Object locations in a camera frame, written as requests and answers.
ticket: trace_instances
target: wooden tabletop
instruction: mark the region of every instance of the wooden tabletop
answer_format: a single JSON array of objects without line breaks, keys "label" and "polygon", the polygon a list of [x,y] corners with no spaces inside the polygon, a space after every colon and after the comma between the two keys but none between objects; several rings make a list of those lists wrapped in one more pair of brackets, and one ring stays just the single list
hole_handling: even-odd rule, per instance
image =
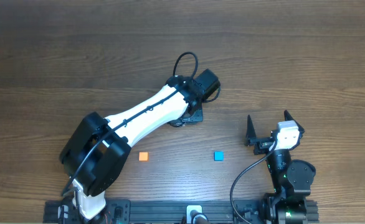
[{"label": "wooden tabletop", "polygon": [[[306,129],[294,159],[317,175],[323,222],[365,222],[365,1],[0,0],[0,222],[41,222],[68,177],[59,153],[92,111],[117,114],[155,94],[179,54],[222,83],[204,121],[164,125],[133,149],[107,197],[228,200],[283,110]],[[192,58],[178,74],[192,72]],[[138,162],[140,151],[149,162]],[[214,162],[213,152],[224,151]],[[265,163],[235,198],[273,187]]]}]

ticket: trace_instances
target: black base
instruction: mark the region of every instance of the black base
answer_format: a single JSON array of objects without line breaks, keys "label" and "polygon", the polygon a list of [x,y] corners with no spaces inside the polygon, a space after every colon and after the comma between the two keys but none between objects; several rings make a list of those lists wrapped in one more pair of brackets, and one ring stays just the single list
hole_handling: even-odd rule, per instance
[{"label": "black base", "polygon": [[[235,200],[235,206],[241,215],[253,224],[263,224],[258,218],[258,200]],[[77,209],[72,204],[72,197],[63,201],[48,201],[45,203],[43,223],[61,223],[58,219],[58,207],[67,205],[68,218],[61,220],[65,224],[103,223],[103,224],[129,224],[129,223],[182,223],[186,216],[188,205],[201,205],[211,223],[241,224],[233,211],[230,202],[131,202],[129,200],[107,200],[107,207],[97,218],[89,222],[83,220]],[[316,202],[308,202],[311,207],[309,222],[318,222],[318,207]]]}]

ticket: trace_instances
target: white plastic part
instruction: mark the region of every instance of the white plastic part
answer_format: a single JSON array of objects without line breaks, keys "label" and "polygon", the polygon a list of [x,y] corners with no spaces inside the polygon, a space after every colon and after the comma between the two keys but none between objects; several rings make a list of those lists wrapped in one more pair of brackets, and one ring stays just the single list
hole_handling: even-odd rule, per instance
[{"label": "white plastic part", "polygon": [[299,140],[299,127],[295,121],[282,121],[277,125],[279,130],[277,134],[277,146],[278,149],[290,149],[297,144]]},{"label": "white plastic part", "polygon": [[73,180],[73,186],[78,188],[77,195],[75,193],[75,197],[73,198],[73,205],[76,207],[76,197],[79,204],[79,211],[80,214],[83,215],[84,218],[90,220],[95,215],[100,213],[103,208],[105,208],[105,205],[107,204],[105,202],[105,191],[100,193],[99,195],[95,197],[86,196],[83,192],[82,185],[77,181]]},{"label": "white plastic part", "polygon": [[[107,116],[106,119],[109,120],[109,127],[114,128],[118,126],[124,119],[128,119],[148,106],[163,100],[174,91],[176,91],[174,87],[165,85],[157,94],[134,108],[120,114]],[[115,132],[120,137],[126,137],[128,140],[127,144],[130,147],[133,147],[140,139],[154,131],[156,128],[169,121],[180,118],[187,110],[187,107],[188,103],[185,102],[184,96],[178,92],[170,97],[170,99],[166,100],[163,104],[155,106],[153,110],[141,114],[129,122],[126,126],[117,129]],[[105,141],[102,143],[106,147],[109,147]],[[87,220],[91,220],[95,215],[100,213],[103,208],[105,208],[105,191],[95,197],[91,197],[84,194],[83,187],[77,180],[73,180],[73,186],[80,190],[77,196],[75,195],[75,198],[78,198],[80,214],[82,214]],[[73,204],[76,206],[75,198],[73,198]]]},{"label": "white plastic part", "polygon": [[[150,99],[140,103],[132,109],[122,112],[116,115],[107,116],[109,120],[109,127],[114,128],[123,122],[124,119],[128,119],[134,116],[136,113],[142,111],[148,106],[151,106],[158,101],[166,98],[172,92],[176,91],[174,87],[165,85],[156,95]],[[117,129],[115,132],[120,137],[126,137],[128,139],[127,144],[133,147],[140,139],[151,133],[161,125],[180,118],[187,110],[188,103],[184,101],[184,96],[179,92],[166,100],[162,105],[155,106],[152,111],[147,111],[142,115],[129,122],[127,126]]]}]

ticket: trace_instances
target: black cable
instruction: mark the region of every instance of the black cable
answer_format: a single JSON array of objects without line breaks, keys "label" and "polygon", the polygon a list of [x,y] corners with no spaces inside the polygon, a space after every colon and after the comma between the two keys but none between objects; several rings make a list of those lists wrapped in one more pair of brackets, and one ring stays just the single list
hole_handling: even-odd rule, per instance
[{"label": "black cable", "polygon": [[274,142],[274,146],[272,147],[271,150],[269,150],[269,152],[267,153],[267,155],[263,156],[261,159],[259,159],[257,162],[253,163],[252,165],[248,166],[248,168],[244,169],[244,171],[242,171],[238,176],[237,178],[235,178],[234,180],[234,183],[232,184],[231,186],[231,190],[230,190],[230,203],[231,203],[231,206],[232,206],[232,209],[234,210],[234,212],[237,214],[237,216],[239,218],[241,218],[245,223],[248,223],[248,224],[252,224],[251,222],[249,222],[248,220],[246,220],[242,215],[239,214],[237,208],[235,207],[234,205],[234,200],[232,199],[232,193],[234,192],[234,188],[235,188],[235,185],[237,184],[238,180],[246,173],[248,172],[251,168],[255,167],[257,164],[263,162],[268,156],[270,156],[272,154],[272,152],[274,151],[274,149],[276,148],[277,146],[277,142],[275,141]]},{"label": "black cable", "polygon": [[[187,54],[191,54],[194,56],[195,58],[195,69],[194,69],[194,72],[192,73],[191,75],[191,78],[193,78],[196,74],[196,71],[197,71],[197,66],[198,66],[198,59],[196,57],[196,55],[192,52],[185,52],[183,54],[181,54],[177,61],[176,61],[176,64],[174,65],[174,70],[173,70],[173,75],[176,74],[176,68],[177,68],[177,64],[178,62],[180,61],[180,59],[184,56],[184,55],[187,55]],[[61,193],[61,196],[65,196],[65,194],[67,194],[70,189],[69,189],[69,186],[70,184],[72,184],[73,180],[76,179],[76,177],[78,176],[78,174],[80,173],[80,171],[82,170],[83,168],[83,165],[85,163],[85,161],[91,156],[91,154],[94,152],[94,150],[106,139],[108,138],[111,134],[113,134],[117,129],[123,127],[123,126],[127,126],[127,123],[129,123],[130,121],[134,120],[135,118],[137,118],[139,115],[143,114],[143,113],[146,113],[147,111],[151,111],[153,110],[153,108],[155,106],[158,106],[160,104],[163,104],[166,100],[170,99],[172,96],[174,96],[176,93],[178,93],[179,90],[176,88],[176,91],[172,92],[170,95],[168,95],[167,97],[165,97],[164,99],[162,100],[159,100],[157,103],[151,105],[151,106],[147,106],[145,109],[143,109],[142,111],[136,113],[135,115],[133,115],[132,117],[128,118],[128,119],[125,119],[123,120],[123,122],[121,124],[119,124],[118,126],[112,128],[109,132],[107,132],[106,134],[104,134],[98,141],[97,143],[94,144],[94,146],[89,150],[89,152],[87,153],[87,155],[84,157],[83,161],[80,163],[79,167],[77,168],[77,170],[75,171],[75,173],[69,178],[68,182],[66,183],[64,189],[62,190],[62,193]]]},{"label": "black cable", "polygon": [[194,72],[193,72],[193,73],[192,73],[192,75],[191,75],[191,78],[194,78],[194,76],[195,76],[195,74],[196,74],[196,71],[197,71],[197,67],[198,67],[198,65],[199,65],[199,61],[198,61],[198,59],[197,59],[196,54],[194,54],[194,53],[192,53],[192,52],[185,52],[185,53],[182,53],[182,54],[180,55],[180,57],[178,57],[178,58],[177,58],[176,63],[174,64],[173,75],[176,75],[176,69],[177,69],[178,62],[180,62],[180,59],[181,59],[183,56],[187,55],[187,54],[190,54],[190,55],[194,56],[194,58],[195,58],[195,69],[194,69]]},{"label": "black cable", "polygon": [[210,102],[215,101],[215,100],[219,97],[219,95],[220,95],[220,91],[221,91],[221,85],[219,86],[219,89],[218,89],[218,91],[217,91],[216,96],[215,96],[213,99],[211,99],[211,100],[204,100],[204,101],[203,101],[203,103],[210,103]]}]

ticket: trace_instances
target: orange block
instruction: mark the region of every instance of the orange block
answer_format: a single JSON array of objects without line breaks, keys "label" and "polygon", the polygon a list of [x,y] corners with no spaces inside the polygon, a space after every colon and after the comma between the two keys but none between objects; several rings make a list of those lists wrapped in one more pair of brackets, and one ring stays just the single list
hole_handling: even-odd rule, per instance
[{"label": "orange block", "polygon": [[138,156],[139,161],[148,161],[148,152],[140,152]]}]

